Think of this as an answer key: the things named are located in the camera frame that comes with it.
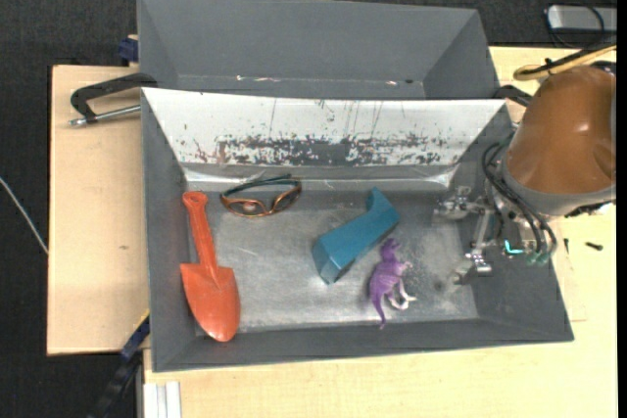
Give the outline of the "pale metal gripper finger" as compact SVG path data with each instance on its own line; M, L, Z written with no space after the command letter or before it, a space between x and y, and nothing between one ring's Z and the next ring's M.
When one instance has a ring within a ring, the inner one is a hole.
M464 219L472 213L483 213L485 211L483 199L479 197L471 200L470 194L470 187L458 186L437 202L433 216L436 219Z
M492 273L493 266L482 253L469 253L455 265L453 283L465 286L479 277L489 277Z

